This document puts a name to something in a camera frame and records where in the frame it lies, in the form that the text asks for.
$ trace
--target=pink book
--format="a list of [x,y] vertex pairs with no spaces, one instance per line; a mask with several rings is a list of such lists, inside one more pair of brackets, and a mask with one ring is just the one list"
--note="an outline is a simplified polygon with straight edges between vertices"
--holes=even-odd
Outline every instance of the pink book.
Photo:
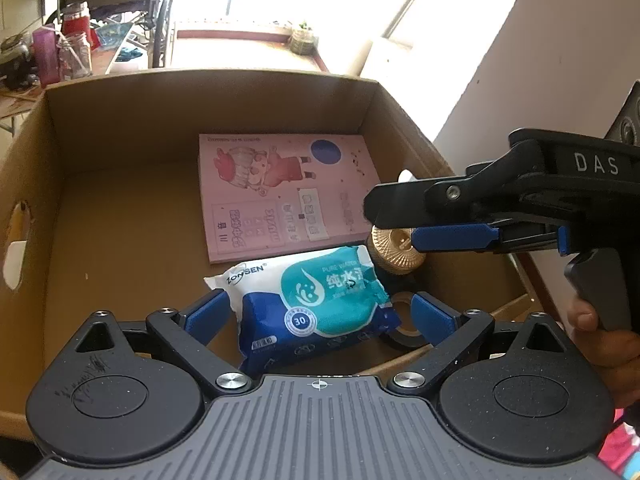
[[356,135],[200,135],[211,263],[360,242],[362,200],[380,182]]

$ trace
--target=black circular pad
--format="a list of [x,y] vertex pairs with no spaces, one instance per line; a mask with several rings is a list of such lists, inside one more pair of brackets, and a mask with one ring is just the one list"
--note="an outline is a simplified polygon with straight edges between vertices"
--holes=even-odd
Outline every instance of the black circular pad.
[[520,375],[495,385],[494,397],[505,410],[521,416],[550,416],[562,411],[569,394],[546,377]]
[[31,431],[44,449],[84,464],[129,463],[167,449],[200,420],[198,384],[174,365],[130,349],[64,357],[27,401]]
[[595,371],[562,353],[533,355],[514,346],[444,381],[438,410],[446,426],[473,449],[513,463],[561,463],[597,452],[612,403]]
[[85,415],[113,418],[134,412],[147,394],[146,386],[136,379],[107,375],[80,384],[71,398],[76,409]]

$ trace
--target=plant pot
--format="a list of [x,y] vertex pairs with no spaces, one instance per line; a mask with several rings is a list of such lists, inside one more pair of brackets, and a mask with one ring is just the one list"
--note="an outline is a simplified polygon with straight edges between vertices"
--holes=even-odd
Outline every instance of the plant pot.
[[312,30],[307,28],[294,28],[291,33],[289,49],[294,54],[309,56],[316,44],[316,36]]

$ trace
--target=roll of tape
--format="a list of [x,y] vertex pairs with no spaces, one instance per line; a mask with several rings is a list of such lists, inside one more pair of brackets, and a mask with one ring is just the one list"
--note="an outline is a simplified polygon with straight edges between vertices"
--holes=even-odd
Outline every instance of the roll of tape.
[[411,321],[411,300],[414,294],[409,291],[397,292],[391,297],[391,304],[398,313],[402,324],[380,336],[389,346],[400,350],[416,349],[425,346],[428,342],[418,332]]

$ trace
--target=wheel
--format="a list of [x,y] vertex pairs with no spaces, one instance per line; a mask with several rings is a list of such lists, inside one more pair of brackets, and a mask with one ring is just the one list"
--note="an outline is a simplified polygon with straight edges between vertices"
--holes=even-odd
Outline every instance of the wheel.
[[158,19],[156,20],[156,28],[154,29],[154,50],[151,66],[160,68],[167,66],[169,44],[171,37],[171,7],[172,0],[162,0]]

